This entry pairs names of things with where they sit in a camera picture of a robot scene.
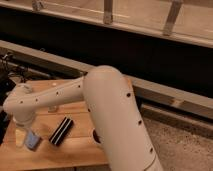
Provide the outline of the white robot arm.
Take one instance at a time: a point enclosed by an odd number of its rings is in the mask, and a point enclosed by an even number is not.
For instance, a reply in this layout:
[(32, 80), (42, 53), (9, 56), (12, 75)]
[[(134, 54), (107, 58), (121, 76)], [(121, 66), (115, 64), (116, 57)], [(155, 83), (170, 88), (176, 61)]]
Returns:
[(133, 89), (112, 66), (92, 68), (67, 83), (34, 92), (17, 85), (3, 103), (15, 123), (28, 128), (39, 108), (85, 101), (111, 171), (163, 171), (137, 107)]

